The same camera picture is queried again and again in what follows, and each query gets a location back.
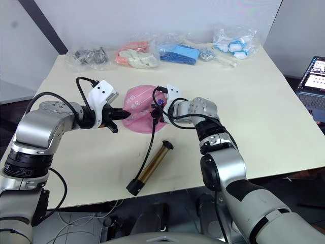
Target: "white wall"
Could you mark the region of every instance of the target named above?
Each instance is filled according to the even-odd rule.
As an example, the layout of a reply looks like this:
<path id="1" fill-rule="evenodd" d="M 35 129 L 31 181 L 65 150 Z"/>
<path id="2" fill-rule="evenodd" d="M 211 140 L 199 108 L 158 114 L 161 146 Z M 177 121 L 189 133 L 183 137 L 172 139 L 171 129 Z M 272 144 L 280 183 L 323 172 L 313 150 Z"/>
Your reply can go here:
<path id="1" fill-rule="evenodd" d="M 0 102 L 33 96 L 57 55 L 18 1 L 0 0 Z"/>
<path id="2" fill-rule="evenodd" d="M 67 48 L 121 45 L 137 33 L 195 32 L 211 41 L 223 22 L 260 31 L 264 43 L 281 0 L 36 0 Z"/>
<path id="3" fill-rule="evenodd" d="M 313 56 L 325 56 L 324 0 L 283 0 L 264 48 L 288 76 L 301 78 Z"/>

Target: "blue cloth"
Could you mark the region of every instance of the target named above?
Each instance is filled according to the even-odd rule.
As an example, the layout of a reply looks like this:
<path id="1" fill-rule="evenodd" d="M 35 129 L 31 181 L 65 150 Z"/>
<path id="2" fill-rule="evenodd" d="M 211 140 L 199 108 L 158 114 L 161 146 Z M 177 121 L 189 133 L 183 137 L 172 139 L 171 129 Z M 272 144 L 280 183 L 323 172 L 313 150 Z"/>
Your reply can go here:
<path id="1" fill-rule="evenodd" d="M 184 45 L 167 44 L 160 46 L 159 53 L 163 61 L 195 65 L 200 52 Z"/>

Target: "clear plastic bag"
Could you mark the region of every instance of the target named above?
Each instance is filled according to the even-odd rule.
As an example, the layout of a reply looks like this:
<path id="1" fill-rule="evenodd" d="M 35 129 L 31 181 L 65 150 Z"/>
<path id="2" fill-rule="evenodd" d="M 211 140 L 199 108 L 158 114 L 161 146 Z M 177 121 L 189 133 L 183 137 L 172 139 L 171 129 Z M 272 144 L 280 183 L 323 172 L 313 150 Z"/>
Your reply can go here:
<path id="1" fill-rule="evenodd" d="M 130 41 L 120 47 L 115 54 L 115 62 L 137 69 L 156 68 L 159 66 L 159 53 L 152 37 L 146 35 L 141 41 Z"/>
<path id="2" fill-rule="evenodd" d="M 238 59 L 245 59 L 254 56 L 261 43 L 256 30 L 218 24 L 214 28 L 213 46 Z"/>
<path id="3" fill-rule="evenodd" d="M 157 48 L 160 60 L 195 65 L 199 58 L 199 50 L 183 42 L 184 36 L 180 34 L 168 33 L 157 37 Z"/>
<path id="4" fill-rule="evenodd" d="M 205 62 L 215 60 L 227 67 L 237 66 L 236 58 L 217 50 L 213 46 L 213 43 L 198 43 L 194 42 L 193 40 L 190 41 L 188 39 L 183 39 L 182 43 L 186 46 L 198 49 L 200 60 L 203 60 Z"/>
<path id="5" fill-rule="evenodd" d="M 110 49 L 102 46 L 79 46 L 66 54 L 66 65 L 75 72 L 111 69 Z"/>

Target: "pink plastic bag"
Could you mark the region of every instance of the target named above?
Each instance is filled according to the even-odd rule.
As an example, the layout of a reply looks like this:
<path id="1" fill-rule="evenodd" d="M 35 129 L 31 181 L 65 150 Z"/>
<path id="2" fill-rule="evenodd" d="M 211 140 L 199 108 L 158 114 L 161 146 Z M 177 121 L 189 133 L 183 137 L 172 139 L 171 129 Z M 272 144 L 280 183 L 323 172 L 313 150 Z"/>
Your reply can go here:
<path id="1" fill-rule="evenodd" d="M 131 115 L 122 120 L 123 125 L 131 131 L 139 133 L 152 133 L 153 119 L 150 112 L 153 110 L 152 92 L 156 88 L 153 85 L 139 85 L 127 91 L 123 110 L 128 111 Z M 156 92 L 156 101 L 166 104 L 166 98 L 163 93 Z M 165 123 L 158 122 L 156 130 L 159 131 Z"/>

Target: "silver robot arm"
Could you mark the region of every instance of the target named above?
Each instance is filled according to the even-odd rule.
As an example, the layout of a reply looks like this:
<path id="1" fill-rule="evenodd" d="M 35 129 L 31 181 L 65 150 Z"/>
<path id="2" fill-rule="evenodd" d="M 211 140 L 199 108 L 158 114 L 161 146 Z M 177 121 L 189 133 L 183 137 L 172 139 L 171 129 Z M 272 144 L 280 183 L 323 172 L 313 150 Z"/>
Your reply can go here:
<path id="1" fill-rule="evenodd" d="M 180 94 L 176 87 L 167 87 L 167 90 L 168 94 L 173 93 L 174 99 Z M 170 105 L 167 102 L 164 110 L 171 111 Z M 325 235 L 297 213 L 291 212 L 270 191 L 248 181 L 245 162 L 230 133 L 221 125 L 216 104 L 195 98 L 192 101 L 177 101 L 172 111 L 173 117 L 202 114 L 215 120 L 191 116 L 175 121 L 195 126 L 204 155 L 201 158 L 204 184 L 213 191 L 222 192 L 229 212 L 247 243 L 325 243 Z"/>
<path id="2" fill-rule="evenodd" d="M 0 170 L 0 243 L 32 243 L 32 226 L 49 217 L 45 215 L 49 191 L 43 187 L 62 136 L 80 127 L 108 127 L 116 133 L 113 120 L 130 115 L 109 105 L 117 96 L 106 81 L 96 82 L 88 96 L 90 114 L 85 106 L 69 103 L 78 115 L 76 119 L 64 102 L 47 101 L 21 120 Z"/>

